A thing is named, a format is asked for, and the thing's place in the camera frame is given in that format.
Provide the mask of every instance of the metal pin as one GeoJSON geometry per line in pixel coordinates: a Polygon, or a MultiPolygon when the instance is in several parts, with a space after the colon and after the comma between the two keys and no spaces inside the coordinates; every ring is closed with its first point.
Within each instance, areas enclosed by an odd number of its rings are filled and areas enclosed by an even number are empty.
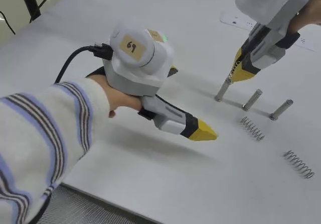
{"type": "Polygon", "coordinates": [[[260,89],[256,90],[255,93],[251,96],[251,98],[247,101],[246,104],[242,106],[242,109],[244,111],[249,111],[250,108],[253,106],[253,104],[259,99],[259,97],[262,95],[262,91],[260,89]]]}
{"type": "Polygon", "coordinates": [[[217,93],[217,95],[214,97],[215,101],[221,102],[224,94],[226,93],[229,86],[232,84],[232,80],[230,78],[226,78],[225,82],[223,83],[221,89],[217,93]]]}
{"type": "Polygon", "coordinates": [[[281,107],[279,107],[274,113],[270,114],[270,119],[271,120],[277,120],[278,117],[284,112],[286,111],[291,105],[293,104],[293,100],[288,99],[287,101],[284,102],[284,104],[282,104],[281,107]]]}

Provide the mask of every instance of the paper label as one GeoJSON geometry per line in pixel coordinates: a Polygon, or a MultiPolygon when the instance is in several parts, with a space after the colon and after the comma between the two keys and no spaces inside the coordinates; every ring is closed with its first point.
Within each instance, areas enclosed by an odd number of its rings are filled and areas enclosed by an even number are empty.
{"type": "Polygon", "coordinates": [[[146,47],[140,42],[134,40],[130,35],[125,35],[119,44],[119,48],[139,61],[146,51],[146,47]]]}
{"type": "Polygon", "coordinates": [[[150,29],[148,29],[151,37],[155,40],[155,41],[158,41],[158,42],[164,42],[163,38],[160,36],[160,34],[156,31],[152,31],[150,29]]]}

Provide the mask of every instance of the striped sleeve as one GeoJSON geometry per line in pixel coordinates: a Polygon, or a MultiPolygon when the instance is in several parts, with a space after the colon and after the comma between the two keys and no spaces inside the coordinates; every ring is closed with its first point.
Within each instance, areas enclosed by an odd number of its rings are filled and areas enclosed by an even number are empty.
{"type": "Polygon", "coordinates": [[[91,79],[0,98],[0,219],[28,223],[106,127],[109,103],[91,79]]]}

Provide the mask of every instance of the hand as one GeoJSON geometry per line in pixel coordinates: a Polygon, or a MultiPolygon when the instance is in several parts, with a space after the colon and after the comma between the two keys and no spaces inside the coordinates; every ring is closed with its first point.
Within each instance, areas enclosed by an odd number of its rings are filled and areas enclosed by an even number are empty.
{"type": "Polygon", "coordinates": [[[291,32],[297,32],[309,24],[321,24],[321,0],[310,0],[289,25],[291,32]]]}
{"type": "Polygon", "coordinates": [[[137,111],[140,111],[142,108],[141,101],[138,97],[127,95],[123,92],[120,92],[111,86],[108,85],[107,79],[103,75],[91,75],[88,78],[97,82],[105,91],[109,105],[110,105],[110,112],[109,117],[115,117],[116,113],[115,110],[118,107],[130,107],[137,111]]]}

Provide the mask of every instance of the metal spring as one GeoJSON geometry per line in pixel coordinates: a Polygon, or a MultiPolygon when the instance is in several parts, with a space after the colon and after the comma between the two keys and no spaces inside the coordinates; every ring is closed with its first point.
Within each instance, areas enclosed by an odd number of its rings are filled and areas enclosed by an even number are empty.
{"type": "Polygon", "coordinates": [[[232,67],[231,72],[230,72],[230,73],[229,73],[229,75],[227,76],[227,78],[231,81],[231,83],[230,83],[230,84],[232,84],[232,83],[233,83],[233,81],[232,81],[233,73],[234,73],[234,71],[235,71],[236,67],[237,67],[240,63],[241,63],[241,61],[236,61],[236,62],[234,63],[234,65],[233,65],[233,67],[232,67]]]}
{"type": "Polygon", "coordinates": [[[263,133],[253,124],[253,122],[245,116],[241,119],[240,123],[246,128],[249,133],[256,138],[257,141],[263,140],[264,135],[263,133]]]}
{"type": "Polygon", "coordinates": [[[289,161],[290,164],[292,164],[295,167],[299,174],[305,177],[306,179],[310,179],[312,176],[314,176],[314,172],[312,172],[312,170],[309,169],[309,167],[306,166],[306,164],[303,163],[296,156],[296,154],[293,153],[292,150],[286,152],[283,156],[286,160],[289,161]]]}

